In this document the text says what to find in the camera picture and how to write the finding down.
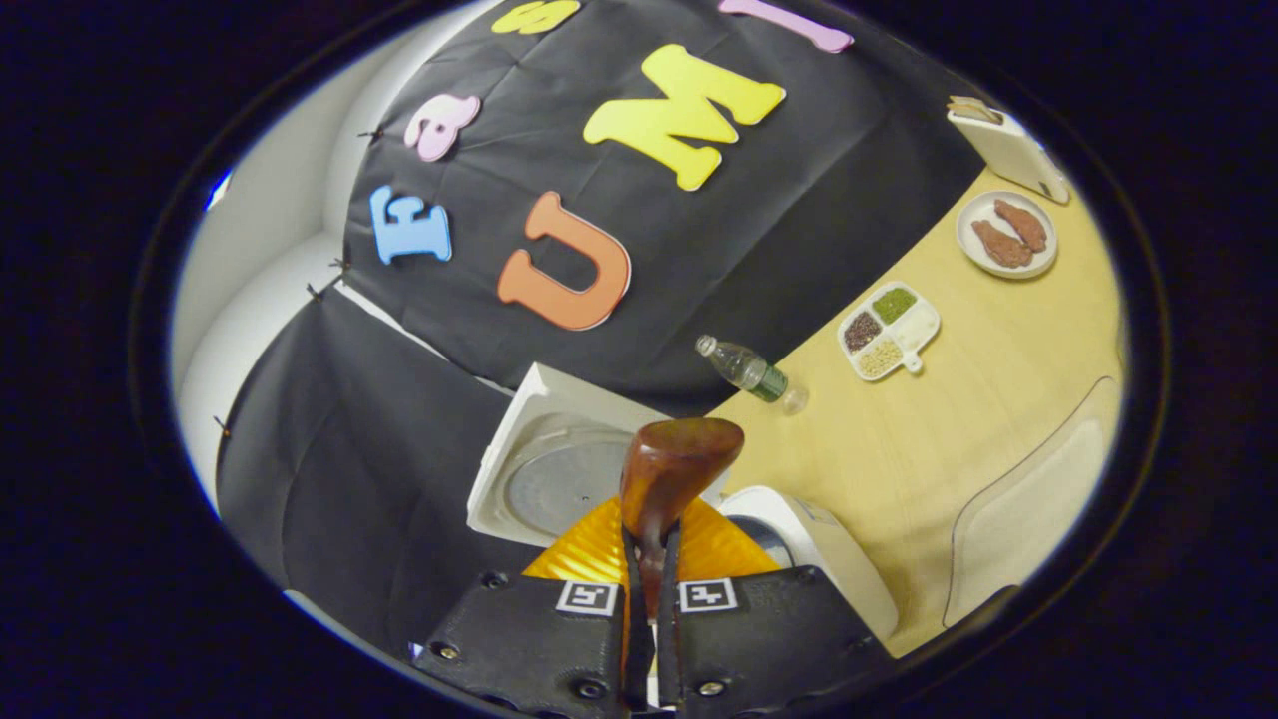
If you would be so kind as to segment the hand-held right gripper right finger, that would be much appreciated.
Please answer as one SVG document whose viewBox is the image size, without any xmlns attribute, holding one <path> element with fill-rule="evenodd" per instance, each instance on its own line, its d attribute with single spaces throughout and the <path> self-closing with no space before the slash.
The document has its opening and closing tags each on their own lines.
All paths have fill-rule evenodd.
<svg viewBox="0 0 1278 719">
<path fill-rule="evenodd" d="M 766 718 L 861 693 L 895 669 L 895 609 L 835 518 L 785 497 L 704 501 L 668 536 L 654 705 L 677 718 Z"/>
</svg>

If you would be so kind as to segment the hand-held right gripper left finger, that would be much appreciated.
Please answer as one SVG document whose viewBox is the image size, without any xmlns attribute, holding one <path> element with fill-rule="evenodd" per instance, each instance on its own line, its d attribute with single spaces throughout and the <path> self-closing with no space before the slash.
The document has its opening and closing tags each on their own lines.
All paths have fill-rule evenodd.
<svg viewBox="0 0 1278 719">
<path fill-rule="evenodd" d="M 412 665 L 452 688 L 539 718 L 630 718 L 648 709 L 648 610 L 612 497 L 519 573 L 488 570 Z"/>
</svg>

